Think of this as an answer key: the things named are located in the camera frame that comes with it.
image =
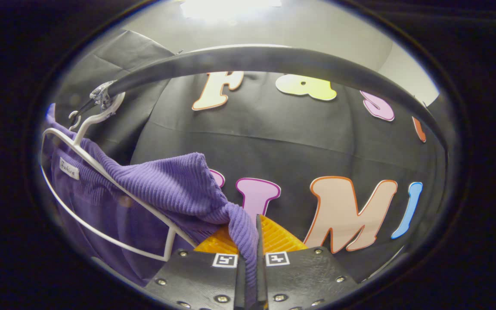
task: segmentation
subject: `bolt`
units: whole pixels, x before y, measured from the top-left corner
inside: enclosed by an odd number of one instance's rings
[[[276,294],[273,299],[277,302],[281,302],[281,301],[285,301],[287,300],[288,296],[286,296],[285,294]]]
[[[225,295],[218,295],[218,296],[215,296],[214,299],[217,301],[217,302],[221,302],[222,304],[226,303],[226,302],[229,302],[229,297],[228,296],[225,296]]]
[[[325,300],[322,300],[322,299],[319,299],[315,302],[313,302],[313,304],[311,304],[311,306],[317,306],[318,304],[320,304],[321,302],[324,302]]]
[[[181,306],[185,307],[185,308],[190,308],[191,307],[191,305],[190,304],[187,304],[186,302],[178,301],[177,303],[180,304]]]

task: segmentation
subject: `clothing label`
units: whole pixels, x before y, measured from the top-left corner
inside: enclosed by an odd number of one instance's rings
[[[64,161],[64,159],[62,159],[62,157],[59,167],[61,167],[61,170],[65,174],[69,175],[71,178],[79,180],[79,170],[77,169],[77,167],[74,167],[73,165],[67,163],[66,161]]]

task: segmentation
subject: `ribbed knit fabric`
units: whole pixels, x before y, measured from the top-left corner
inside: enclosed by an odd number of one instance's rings
[[[52,104],[47,111],[46,126],[58,129],[74,139],[74,132],[55,122],[54,113],[55,104]],[[49,138],[50,135],[47,136],[43,147],[43,154],[50,165],[51,175],[48,175],[48,178],[65,204],[83,220],[113,238],[151,253],[163,252],[167,226],[125,196],[124,192],[85,163],[65,143],[49,141]],[[220,225],[228,223],[229,234],[240,254],[246,259],[246,306],[249,307],[254,303],[258,240],[256,228],[240,206],[228,202],[212,177],[203,154],[191,153],[122,166],[105,155],[98,145],[89,139],[82,139],[81,147],[98,161],[120,186],[157,208],[195,242],[200,243]],[[77,167],[79,180],[61,171],[59,168],[61,157],[68,164]],[[116,249],[116,245],[102,240],[84,227],[79,231],[77,229],[79,224],[71,223],[70,221],[75,222],[75,220],[70,216],[64,218],[67,221],[65,223],[67,228],[71,225],[76,227],[72,236],[72,239],[76,239],[75,243],[81,243],[81,246],[90,249],[94,256],[140,285],[150,280],[152,270],[140,270],[141,267],[146,266],[146,263],[136,262],[147,257],[140,258],[138,254]],[[136,236],[154,238],[136,240]],[[158,268],[158,266],[153,268],[154,273]]]

